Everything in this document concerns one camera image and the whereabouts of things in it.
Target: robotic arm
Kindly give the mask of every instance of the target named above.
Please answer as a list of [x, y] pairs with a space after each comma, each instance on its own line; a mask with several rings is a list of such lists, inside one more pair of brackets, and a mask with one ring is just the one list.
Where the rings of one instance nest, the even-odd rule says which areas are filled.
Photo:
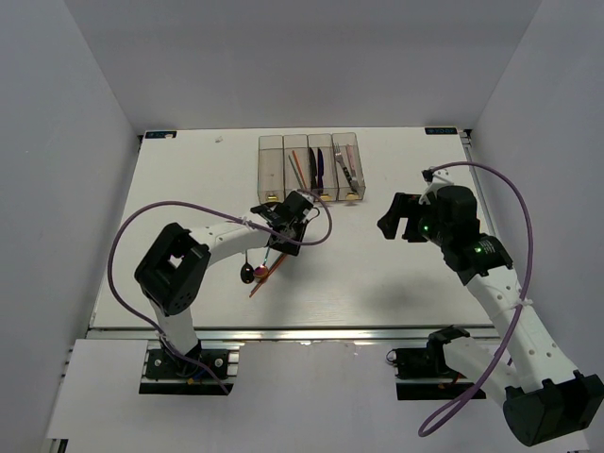
[[[312, 206], [309, 195], [291, 192], [283, 203], [259, 205], [242, 218], [302, 242]], [[199, 293], [206, 270], [231, 255], [265, 246], [294, 256], [300, 250], [300, 245], [276, 235], [231, 222], [192, 230], [173, 223], [159, 234], [134, 277], [151, 302], [165, 340], [180, 354], [202, 359], [190, 306]], [[190, 374], [190, 363], [175, 357], [169, 348], [163, 349], [180, 368], [182, 376]]]
[[[482, 390], [503, 408], [510, 430], [524, 445], [536, 445], [591, 423], [604, 398], [598, 376], [585, 377], [553, 341], [531, 301], [520, 299], [518, 276], [501, 242], [479, 232], [477, 200], [455, 186], [446, 170], [425, 171], [423, 194], [397, 193], [377, 226], [394, 239], [401, 218], [403, 239], [432, 242], [447, 266], [488, 313], [500, 337], [508, 331], [517, 305], [520, 313], [508, 349], [515, 369], [499, 363]], [[426, 360], [437, 372], [455, 370], [476, 382], [493, 360], [469, 334], [447, 327], [430, 335]]]

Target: tabletop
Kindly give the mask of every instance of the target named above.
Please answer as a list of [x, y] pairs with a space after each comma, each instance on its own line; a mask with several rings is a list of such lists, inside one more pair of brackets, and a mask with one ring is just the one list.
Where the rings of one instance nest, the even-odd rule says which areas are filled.
[[[396, 192], [420, 193], [421, 171], [466, 160], [458, 135], [427, 135], [422, 127], [179, 130], [172, 139], [143, 139], [126, 201], [124, 219], [160, 200], [181, 200], [233, 215], [259, 203], [258, 140], [263, 135], [355, 132], [366, 183], [362, 201], [331, 203], [333, 233], [323, 244], [289, 257], [252, 297], [240, 281], [243, 255], [207, 271], [192, 304], [201, 328], [426, 327], [490, 325], [480, 304], [461, 285], [431, 243], [386, 241], [377, 228]], [[476, 191], [468, 168], [455, 167], [456, 184]], [[478, 217], [486, 230], [482, 209]], [[211, 226], [221, 219], [185, 208], [165, 207], [143, 214], [126, 230], [116, 253], [118, 291], [137, 310], [153, 317], [134, 279], [146, 250], [167, 224]], [[402, 234], [401, 222], [398, 236]], [[305, 241], [321, 238], [327, 217], [312, 221]], [[264, 250], [252, 250], [259, 264]], [[269, 262], [277, 257], [272, 252]], [[112, 297], [105, 277], [92, 327], [146, 327]]]

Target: orange stick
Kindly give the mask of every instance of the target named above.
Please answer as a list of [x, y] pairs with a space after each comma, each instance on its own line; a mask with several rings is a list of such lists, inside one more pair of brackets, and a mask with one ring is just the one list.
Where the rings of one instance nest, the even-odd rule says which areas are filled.
[[300, 174], [300, 179], [302, 179], [302, 183], [304, 184], [304, 189], [307, 189], [309, 186], [306, 185], [306, 179], [304, 179], [302, 167], [300, 166], [300, 161], [298, 160], [298, 156], [295, 154], [294, 149], [292, 150], [292, 156], [294, 156], [295, 166], [298, 167], [298, 173]]
[[262, 280], [260, 281], [252, 290], [252, 292], [249, 294], [249, 296], [251, 297], [252, 295], [254, 295], [256, 293], [257, 290], [260, 289], [260, 286], [262, 286], [264, 284], [264, 282], [266, 282], [266, 280], [268, 280], [268, 277], [271, 276], [271, 274], [273, 274], [275, 272], [275, 270], [279, 267], [279, 265], [285, 261], [285, 259], [287, 258], [287, 255], [285, 255], [284, 253], [281, 254], [281, 256], [279, 258], [277, 258], [277, 261], [275, 261], [275, 263], [271, 266], [271, 269], [268, 271], [268, 275]]

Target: knife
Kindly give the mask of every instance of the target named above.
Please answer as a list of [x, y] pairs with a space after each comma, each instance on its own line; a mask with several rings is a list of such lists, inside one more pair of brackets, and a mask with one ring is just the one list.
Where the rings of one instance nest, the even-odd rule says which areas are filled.
[[321, 148], [317, 148], [317, 155], [318, 155], [318, 159], [319, 159], [319, 164], [317, 165], [317, 170], [319, 171], [319, 175], [318, 175], [318, 180], [317, 180], [317, 185], [319, 186], [319, 194], [323, 193], [323, 174], [325, 172], [325, 167], [324, 167], [324, 163], [323, 163], [323, 151], [321, 151]]
[[310, 189], [313, 191], [317, 188], [317, 161], [314, 158], [312, 148], [309, 148], [309, 165], [310, 165]]

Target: purple cable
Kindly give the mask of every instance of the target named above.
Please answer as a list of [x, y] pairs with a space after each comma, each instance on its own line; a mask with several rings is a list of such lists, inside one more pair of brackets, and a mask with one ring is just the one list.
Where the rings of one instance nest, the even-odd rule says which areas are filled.
[[331, 213], [329, 212], [327, 204], [319, 197], [319, 195], [316, 195], [316, 194], [314, 194], [312, 192], [308, 192], [308, 191], [302, 191], [302, 190], [300, 190], [299, 192], [312, 195], [316, 200], [319, 201], [319, 203], [321, 203], [321, 206], [325, 209], [325, 213], [327, 215], [327, 220], [329, 222], [329, 225], [327, 228], [327, 234], [318, 241], [313, 241], [313, 242], [309, 242], [309, 243], [301, 243], [300, 241], [295, 241], [293, 239], [288, 238], [287, 236], [277, 233], [276, 231], [273, 231], [271, 228], [268, 228], [266, 226], [259, 225], [254, 222], [248, 222], [239, 217], [234, 217], [232, 215], [225, 214], [218, 210], [211, 210], [211, 209], [205, 208], [203, 206], [195, 205], [195, 203], [187, 203], [185, 201], [159, 201], [157, 203], [152, 203], [150, 205], [144, 206], [144, 207], [140, 208], [139, 210], [137, 210], [136, 212], [134, 212], [132, 215], [130, 215], [124, 221], [124, 223], [120, 226], [120, 228], [117, 230], [117, 233], [115, 234], [115, 238], [113, 239], [113, 243], [111, 244], [111, 249], [109, 251], [109, 258], [107, 261], [107, 281], [109, 284], [109, 290], [111, 291], [111, 294], [113, 294], [113, 297], [115, 297], [115, 300], [117, 300], [118, 303], [122, 307], [124, 307], [126, 310], [128, 310], [130, 313], [134, 314], [135, 316], [137, 316], [138, 318], [142, 319], [147, 324], [149, 324], [152, 328], [154, 328], [161, 336], [161, 339], [162, 339], [164, 345], [168, 348], [168, 350], [170, 350], [170, 352], [172, 354], [174, 354], [179, 359], [187, 361], [188, 363], [192, 363], [193, 365], [200, 367], [202, 370], [207, 371], [208, 374], [211, 376], [211, 378], [214, 379], [218, 383], [218, 385], [220, 385], [220, 388], [223, 390], [223, 392], [225, 392], [225, 394], [228, 394], [227, 387], [222, 382], [222, 380], [220, 380], [205, 363], [203, 363], [201, 361], [196, 361], [195, 359], [191, 359], [191, 358], [185, 356], [184, 354], [181, 354], [180, 352], [178, 352], [178, 350], [170, 342], [168, 342], [168, 340], [165, 337], [165, 332], [161, 329], [161, 327], [159, 326], [158, 323], [153, 321], [151, 318], [145, 316], [138, 310], [135, 310], [132, 307], [130, 307], [128, 305], [128, 303], [120, 296], [120, 294], [117, 291], [117, 288], [115, 287], [115, 281], [113, 280], [113, 262], [115, 261], [115, 251], [117, 250], [117, 246], [120, 242], [120, 239], [122, 239], [122, 236], [124, 235], [124, 232], [126, 231], [126, 228], [134, 221], [134, 219], [136, 219], [139, 215], [143, 214], [144, 212], [147, 212], [148, 210], [152, 210], [154, 208], [160, 208], [162, 206], [181, 206], [183, 208], [190, 208], [192, 210], [201, 210], [208, 214], [212, 214], [217, 217], [222, 217], [222, 218], [227, 219], [230, 222], [234, 222], [236, 224], [247, 225], [254, 229], [261, 229], [262, 231], [266, 231], [267, 233], [275, 235], [278, 238], [280, 238], [281, 240], [286, 241], [288, 243], [293, 243], [294, 245], [317, 245], [319, 243], [324, 243], [327, 240], [327, 238], [331, 235], [331, 230], [333, 229], [333, 219], [331, 218]]
[[[508, 184], [510, 186], [510, 188], [513, 190], [513, 192], [516, 194], [518, 201], [520, 202], [520, 206], [525, 215], [525, 222], [527, 223], [527, 235], [528, 235], [527, 271], [525, 272], [524, 284], [522, 286], [522, 289], [520, 290], [520, 300], [525, 300], [525, 298], [527, 296], [527, 291], [529, 290], [530, 277], [532, 275], [532, 255], [533, 255], [532, 223], [530, 221], [529, 209], [527, 208], [527, 203], [525, 202], [525, 199], [523, 198], [523, 196], [520, 193], [520, 191], [518, 190], [518, 188], [513, 184], [513, 182], [510, 181], [510, 179], [507, 176], [498, 172], [496, 169], [489, 167], [488, 165], [484, 165], [482, 163], [463, 162], [463, 161], [451, 162], [446, 165], [439, 165], [438, 167], [430, 168], [430, 171], [432, 173], [434, 173], [439, 170], [443, 170], [444, 168], [459, 167], [459, 166], [478, 167], [478, 168], [486, 170], [487, 172], [490, 172], [496, 176], [499, 176], [501, 179], [503, 179], [505, 181], [506, 184]], [[514, 309], [514, 314], [513, 314], [512, 320], [510, 321], [510, 326], [508, 327], [508, 331], [504, 335], [503, 340], [501, 341], [501, 344], [499, 345], [499, 348], [496, 350], [496, 352], [493, 356], [493, 360], [491, 361], [491, 363], [489, 363], [489, 366], [487, 367], [487, 369], [484, 370], [484, 373], [482, 373], [482, 376], [480, 376], [478, 378], [478, 380], [472, 387], [470, 387], [468, 390], [466, 390], [465, 392], [463, 392], [462, 394], [457, 396], [455, 399], [452, 399], [451, 401], [449, 401], [448, 403], [443, 405], [441, 408], [439, 408], [437, 411], [435, 411], [431, 416], [429, 416], [424, 421], [422, 426], [419, 427], [419, 430], [417, 431], [417, 434], [419, 435], [419, 437], [427, 437], [430, 434], [432, 434], [434, 431], [436, 431], [437, 429], [442, 427], [446, 422], [448, 422], [451, 418], [453, 418], [453, 416], [457, 412], [459, 412], [474, 397], [474, 395], [477, 393], [477, 391], [480, 389], [480, 387], [482, 387], [482, 385], [486, 382], [486, 380], [489, 378], [489, 376], [495, 370], [499, 361], [501, 361], [501, 357], [503, 356], [503, 353], [505, 352], [506, 348], [508, 347], [508, 344], [510, 343], [510, 339], [512, 338], [512, 335], [513, 335], [513, 331], [516, 329], [516, 326], [518, 325], [518, 321], [520, 320], [521, 313], [522, 313], [522, 305], [517, 305]], [[443, 416], [443, 418], [441, 418], [438, 422], [436, 422], [432, 427], [428, 428], [428, 425], [436, 417], [438, 417], [441, 413], [443, 413], [444, 411], [446, 411], [447, 409], [449, 409], [451, 407], [453, 407], [453, 408], [449, 412], [447, 412]]]

